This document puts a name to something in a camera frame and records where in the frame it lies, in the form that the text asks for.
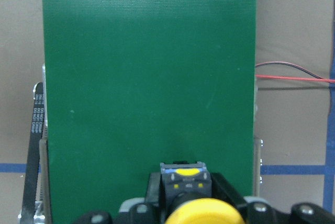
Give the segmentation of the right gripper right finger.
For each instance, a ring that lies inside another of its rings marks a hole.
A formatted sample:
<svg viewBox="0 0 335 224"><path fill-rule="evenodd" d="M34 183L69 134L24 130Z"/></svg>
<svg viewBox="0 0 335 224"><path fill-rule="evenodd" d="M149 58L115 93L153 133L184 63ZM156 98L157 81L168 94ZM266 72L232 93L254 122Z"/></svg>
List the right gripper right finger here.
<svg viewBox="0 0 335 224"><path fill-rule="evenodd" d="M222 174L210 175L212 195L230 204L246 223L334 223L333 214L313 203L294 204L284 213L261 200L248 202Z"/></svg>

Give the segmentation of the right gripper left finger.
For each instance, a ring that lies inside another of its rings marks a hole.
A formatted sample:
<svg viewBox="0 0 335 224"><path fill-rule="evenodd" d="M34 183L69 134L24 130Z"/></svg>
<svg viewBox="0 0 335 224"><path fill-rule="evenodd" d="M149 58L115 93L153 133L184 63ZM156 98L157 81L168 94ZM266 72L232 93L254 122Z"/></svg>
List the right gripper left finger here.
<svg viewBox="0 0 335 224"><path fill-rule="evenodd" d="M160 208L159 172L151 173L145 197L135 197L124 201L116 217L107 211L93 210L78 217L73 223L164 223Z"/></svg>

